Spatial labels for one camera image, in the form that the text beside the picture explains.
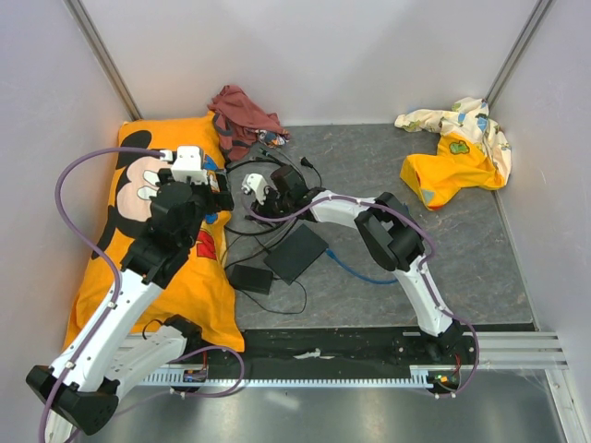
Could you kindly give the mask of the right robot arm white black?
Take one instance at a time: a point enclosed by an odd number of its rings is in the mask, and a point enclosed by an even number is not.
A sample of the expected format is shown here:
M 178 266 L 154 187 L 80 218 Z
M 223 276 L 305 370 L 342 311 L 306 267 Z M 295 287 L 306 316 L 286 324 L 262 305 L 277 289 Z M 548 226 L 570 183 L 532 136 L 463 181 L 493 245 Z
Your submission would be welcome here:
M 251 216 L 261 222 L 300 219 L 357 230 L 371 257 L 392 273 L 414 308 L 424 355 L 440 364 L 455 354 L 463 330 L 428 268 L 434 243 L 393 194 L 355 198 L 321 186 L 309 188 L 291 166 L 273 172 L 271 180 L 260 174 L 243 179 L 242 191 L 254 196 Z

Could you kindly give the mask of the black power adapter brick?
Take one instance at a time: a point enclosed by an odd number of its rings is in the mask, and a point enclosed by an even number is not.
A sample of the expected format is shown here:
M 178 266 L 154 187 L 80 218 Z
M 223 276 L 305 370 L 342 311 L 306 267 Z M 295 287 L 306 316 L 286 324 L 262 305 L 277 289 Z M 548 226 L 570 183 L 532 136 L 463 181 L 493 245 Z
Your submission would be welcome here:
M 273 283 L 273 272 L 268 269 L 235 265 L 229 282 L 236 290 L 268 295 Z

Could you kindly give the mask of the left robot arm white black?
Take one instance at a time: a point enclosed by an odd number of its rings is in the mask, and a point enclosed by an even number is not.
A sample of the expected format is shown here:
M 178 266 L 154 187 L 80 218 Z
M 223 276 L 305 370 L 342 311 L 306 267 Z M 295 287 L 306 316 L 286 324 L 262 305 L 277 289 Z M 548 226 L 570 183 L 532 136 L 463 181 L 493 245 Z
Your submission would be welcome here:
M 121 264 L 111 267 L 114 283 L 87 325 L 50 365 L 36 365 L 27 374 L 28 386 L 44 404 L 39 441 L 69 442 L 74 429 L 97 433 L 120 401 L 157 368 L 199 359 L 200 327 L 181 315 L 167 318 L 155 334 L 126 353 L 118 350 L 187 263 L 205 217 L 233 207 L 226 183 L 160 178 L 147 225 Z M 66 426 L 61 437 L 47 434 L 54 419 Z

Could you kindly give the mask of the black network switch box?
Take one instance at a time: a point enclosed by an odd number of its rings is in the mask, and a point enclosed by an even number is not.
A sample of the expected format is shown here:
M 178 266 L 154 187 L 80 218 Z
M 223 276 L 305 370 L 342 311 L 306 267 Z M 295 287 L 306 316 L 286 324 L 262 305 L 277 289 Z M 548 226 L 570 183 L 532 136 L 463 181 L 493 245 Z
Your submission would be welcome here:
M 328 247 L 318 234 L 301 225 L 273 249 L 263 263 L 282 281 L 292 284 Z

